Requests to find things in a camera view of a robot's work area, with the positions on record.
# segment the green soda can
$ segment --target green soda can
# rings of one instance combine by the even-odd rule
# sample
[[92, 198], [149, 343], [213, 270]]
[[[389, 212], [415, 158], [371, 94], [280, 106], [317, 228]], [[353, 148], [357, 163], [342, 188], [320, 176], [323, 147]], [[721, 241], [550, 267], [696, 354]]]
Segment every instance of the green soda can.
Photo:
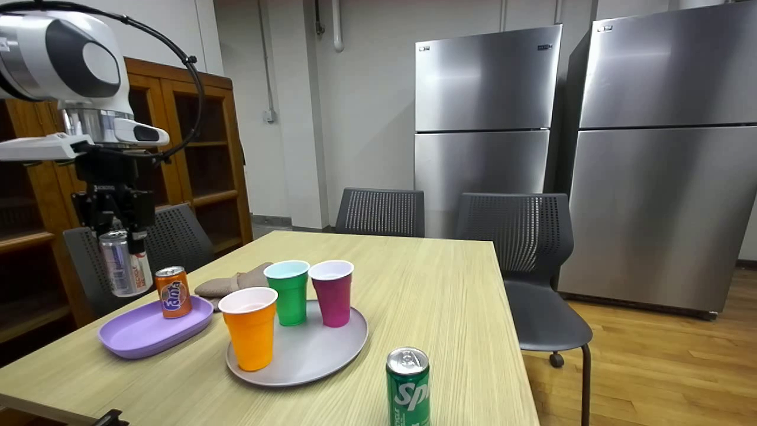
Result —
[[429, 354], [420, 348], [395, 348], [385, 357], [390, 426], [431, 424], [429, 373]]

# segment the plate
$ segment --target plate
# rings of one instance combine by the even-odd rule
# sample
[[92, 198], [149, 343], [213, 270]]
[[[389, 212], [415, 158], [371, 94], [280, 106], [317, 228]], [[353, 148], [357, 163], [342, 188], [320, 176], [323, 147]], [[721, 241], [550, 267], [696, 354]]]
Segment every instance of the plate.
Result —
[[265, 389], [304, 386], [347, 367], [369, 341], [369, 327], [360, 309], [353, 308], [345, 327], [323, 324], [317, 300], [307, 300], [307, 324], [280, 327], [274, 341], [274, 363], [260, 371], [236, 367], [235, 348], [227, 348], [227, 367], [246, 383]]
[[213, 305], [191, 295], [191, 309], [184, 316], [163, 316], [161, 303], [149, 303], [114, 316], [99, 328], [99, 343], [118, 357], [151, 357], [207, 328], [213, 319]]

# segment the refrigerator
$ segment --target refrigerator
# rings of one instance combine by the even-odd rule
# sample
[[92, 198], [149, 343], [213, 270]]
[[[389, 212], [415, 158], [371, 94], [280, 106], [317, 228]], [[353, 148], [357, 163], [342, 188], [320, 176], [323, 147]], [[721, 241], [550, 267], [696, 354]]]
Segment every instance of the refrigerator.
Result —
[[543, 191], [560, 25], [416, 43], [416, 190], [427, 236], [462, 191]]
[[756, 2], [604, 18], [570, 55], [563, 293], [725, 309], [757, 190], [756, 23]]

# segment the wooden floor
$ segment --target wooden floor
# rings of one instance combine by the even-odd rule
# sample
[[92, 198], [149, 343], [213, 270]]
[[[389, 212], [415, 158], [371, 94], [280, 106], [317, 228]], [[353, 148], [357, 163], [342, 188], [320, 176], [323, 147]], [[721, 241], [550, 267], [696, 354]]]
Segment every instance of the wooden floor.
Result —
[[[719, 319], [570, 303], [593, 328], [592, 424], [757, 426], [757, 270], [739, 267]], [[579, 424], [579, 351], [528, 352], [539, 419]]]

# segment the gray tray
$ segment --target gray tray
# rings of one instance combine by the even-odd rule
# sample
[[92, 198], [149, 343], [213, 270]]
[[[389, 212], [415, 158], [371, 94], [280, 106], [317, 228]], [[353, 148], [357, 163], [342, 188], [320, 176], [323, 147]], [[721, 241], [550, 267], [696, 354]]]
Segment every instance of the gray tray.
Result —
[[227, 348], [227, 370], [246, 383], [265, 389], [304, 386], [350, 364], [369, 341], [369, 327], [360, 309], [353, 308], [345, 327], [332, 328], [323, 324], [317, 300], [307, 300], [307, 324], [280, 327], [274, 343], [274, 363], [260, 371], [236, 367], [232, 343]]

